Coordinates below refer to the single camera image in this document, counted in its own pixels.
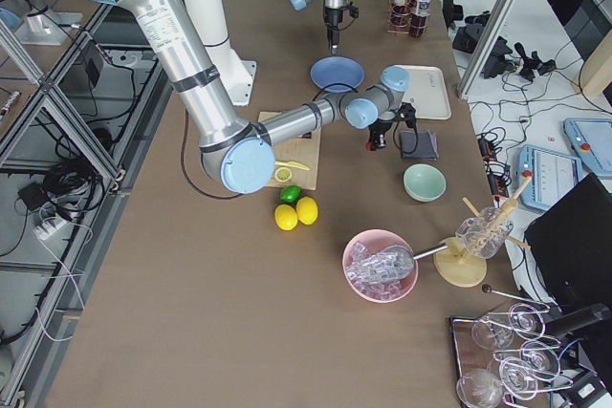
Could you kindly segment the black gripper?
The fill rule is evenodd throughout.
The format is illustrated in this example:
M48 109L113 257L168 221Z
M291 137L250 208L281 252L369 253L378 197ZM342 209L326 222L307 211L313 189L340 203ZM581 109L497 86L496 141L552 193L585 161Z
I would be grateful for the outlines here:
M402 150L395 137L395 133L401 121L405 123L407 128L412 129L414 134L417 134L416 109L411 103L402 102L400 107L392 112L390 120L379 118L368 126L369 137L366 143L366 150L376 151L384 148L386 146L385 135L391 128L394 128L392 133L394 145L399 150Z
M323 0L323 21L327 28L330 54L337 54L339 51L340 25L346 12L353 20L360 16L359 8L350 0Z

